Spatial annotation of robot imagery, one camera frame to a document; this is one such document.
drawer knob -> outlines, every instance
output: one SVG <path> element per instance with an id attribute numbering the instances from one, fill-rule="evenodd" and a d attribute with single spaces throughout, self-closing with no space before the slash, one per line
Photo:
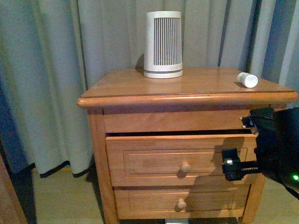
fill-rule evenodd
<path id="1" fill-rule="evenodd" d="M 187 203 L 185 202 L 185 200 L 183 198 L 180 198 L 178 200 L 178 204 L 177 204 L 177 207 L 182 210 L 182 209 L 185 209 L 187 207 Z"/>
<path id="2" fill-rule="evenodd" d="M 191 166 L 187 162 L 183 162 L 181 165 L 181 171 L 184 173 L 188 173 L 191 170 Z"/>

pill bottle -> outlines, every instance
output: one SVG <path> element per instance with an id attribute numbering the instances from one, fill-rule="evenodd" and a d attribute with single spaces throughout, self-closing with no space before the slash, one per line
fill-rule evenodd
<path id="1" fill-rule="evenodd" d="M 257 85 L 258 79 L 255 75 L 241 72 L 237 76 L 238 81 L 247 88 L 253 88 Z"/>

wooden nightstand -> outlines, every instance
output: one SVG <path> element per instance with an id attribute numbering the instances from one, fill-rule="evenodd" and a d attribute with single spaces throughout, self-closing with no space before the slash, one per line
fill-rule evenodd
<path id="1" fill-rule="evenodd" d="M 284 109 L 298 95 L 259 79 L 247 89 L 232 68 L 185 68 L 151 79 L 136 70 L 108 73 L 78 100 L 88 109 L 107 224 L 118 219 L 243 217 L 254 221 L 265 178 L 228 182 L 221 150 L 255 160 L 255 136 L 239 117 Z"/>

gray curtain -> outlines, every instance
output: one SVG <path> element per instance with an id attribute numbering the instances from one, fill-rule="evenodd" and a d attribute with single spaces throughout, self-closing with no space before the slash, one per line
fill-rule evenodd
<path id="1" fill-rule="evenodd" d="M 0 84 L 40 174 L 64 161 L 75 174 L 90 166 L 76 100 L 107 72 L 141 66 L 145 13 L 162 10 L 182 12 L 184 67 L 235 67 L 299 91 L 299 0 L 3 0 Z"/>

vertical slats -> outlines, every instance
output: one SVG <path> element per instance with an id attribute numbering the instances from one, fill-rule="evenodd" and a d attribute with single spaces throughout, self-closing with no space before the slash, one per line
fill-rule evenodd
<path id="1" fill-rule="evenodd" d="M 155 65 L 173 65 L 182 62 L 181 19 L 155 18 L 154 54 Z"/>

